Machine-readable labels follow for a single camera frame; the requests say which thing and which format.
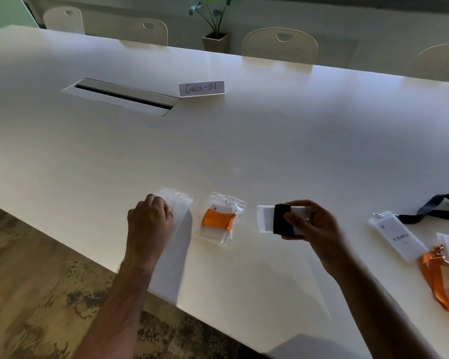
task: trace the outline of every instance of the potted plant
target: potted plant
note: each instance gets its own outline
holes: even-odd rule
[[[215,9],[213,11],[210,10],[209,2],[213,2],[215,0],[203,0],[206,3],[206,8],[208,9],[209,18],[204,16],[204,14],[200,11],[203,8],[203,3],[201,1],[197,2],[190,8],[190,16],[194,15],[195,12],[201,15],[203,19],[211,26],[213,29],[208,35],[203,36],[203,46],[204,50],[207,52],[216,52],[216,53],[227,53],[229,52],[229,42],[230,37],[229,34],[225,34],[220,32],[221,21],[223,19],[223,15],[225,14],[226,7],[231,5],[232,0],[225,0],[224,7],[222,10]]]

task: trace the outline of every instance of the black lanyard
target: black lanyard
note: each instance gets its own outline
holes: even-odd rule
[[[448,210],[434,210],[437,205],[441,204],[444,199],[449,200],[449,194],[440,194],[431,198],[426,204],[424,204],[416,213],[416,215],[398,215],[399,220],[404,224],[416,224],[419,223],[426,215],[431,217],[447,219],[449,220]]]

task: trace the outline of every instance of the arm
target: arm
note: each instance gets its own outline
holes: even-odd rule
[[[285,219],[303,235],[283,239],[302,239],[311,244],[324,269],[341,288],[372,357],[441,358],[397,302],[355,256],[331,213],[310,200],[296,200],[288,204],[310,206],[312,225],[288,212]]]
[[[125,258],[73,359],[133,358],[146,291],[172,223],[172,209],[152,194],[128,211]]]

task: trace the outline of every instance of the hand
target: hand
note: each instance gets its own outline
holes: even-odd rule
[[[128,211],[128,238],[124,263],[153,270],[173,226],[173,208],[153,194]]]
[[[335,276],[342,265],[353,258],[351,249],[341,233],[336,219],[329,211],[311,200],[295,200],[286,204],[311,207],[311,224],[300,216],[287,212],[284,218],[303,235],[283,236],[282,238],[286,240],[301,239],[309,242],[321,260],[324,269],[331,276]]]

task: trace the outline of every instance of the plant pot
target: plant pot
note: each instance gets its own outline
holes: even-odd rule
[[[220,37],[220,39],[215,39],[215,34],[213,32],[203,36],[204,50],[214,53],[229,53],[229,34],[220,33]]]

